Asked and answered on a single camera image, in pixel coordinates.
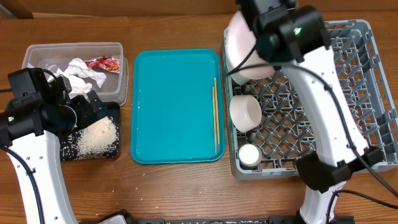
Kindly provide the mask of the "pink bowl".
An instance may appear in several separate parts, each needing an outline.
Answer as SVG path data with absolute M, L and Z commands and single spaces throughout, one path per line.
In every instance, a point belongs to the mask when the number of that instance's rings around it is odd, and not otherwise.
M 236 129 L 246 133 L 259 126 L 262 110 L 252 95 L 235 95 L 229 104 L 229 114 Z

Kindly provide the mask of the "large pink plate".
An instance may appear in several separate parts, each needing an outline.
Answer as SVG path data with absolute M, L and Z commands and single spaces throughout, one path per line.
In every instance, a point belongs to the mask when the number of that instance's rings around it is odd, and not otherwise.
M 230 70 L 236 68 L 255 46 L 256 38 L 250 31 L 241 11 L 237 11 L 231 18 L 226 34 L 226 58 Z M 252 80 L 267 78 L 275 74 L 273 67 L 257 67 L 257 76 Z

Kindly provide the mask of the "white paper cup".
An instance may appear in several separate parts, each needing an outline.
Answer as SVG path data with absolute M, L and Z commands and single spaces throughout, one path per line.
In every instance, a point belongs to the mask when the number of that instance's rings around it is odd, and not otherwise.
M 260 149 L 254 144 L 244 144 L 239 148 L 238 159 L 245 169 L 256 168 L 262 160 Z

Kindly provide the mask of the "grey bowl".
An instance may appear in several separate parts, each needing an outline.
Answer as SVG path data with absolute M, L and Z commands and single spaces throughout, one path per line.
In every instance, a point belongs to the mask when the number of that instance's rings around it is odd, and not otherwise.
M 257 69 L 253 68 L 251 70 L 247 69 L 236 72 L 231 75 L 231 78 L 235 83 L 243 85 L 247 83 L 249 80 L 255 78 L 256 76 L 257 76 Z

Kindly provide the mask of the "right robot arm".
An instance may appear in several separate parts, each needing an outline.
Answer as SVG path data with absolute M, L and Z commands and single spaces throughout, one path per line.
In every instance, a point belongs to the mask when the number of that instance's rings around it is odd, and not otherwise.
M 228 27 L 226 54 L 233 73 L 250 79 L 282 70 L 293 84 L 312 127 L 316 151 L 296 162 L 305 199 L 286 223 L 353 223 L 333 217 L 345 183 L 384 158 L 358 130 L 333 59 L 331 39 L 320 12 L 295 1 L 240 1 Z

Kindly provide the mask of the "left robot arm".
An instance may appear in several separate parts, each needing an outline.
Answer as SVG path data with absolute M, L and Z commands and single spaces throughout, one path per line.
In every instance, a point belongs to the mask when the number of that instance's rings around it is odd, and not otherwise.
M 1 150 L 17 174 L 28 223 L 76 223 L 60 165 L 60 141 L 107 117 L 95 91 L 70 98 L 68 80 L 43 68 L 8 75 L 14 95 L 1 113 Z

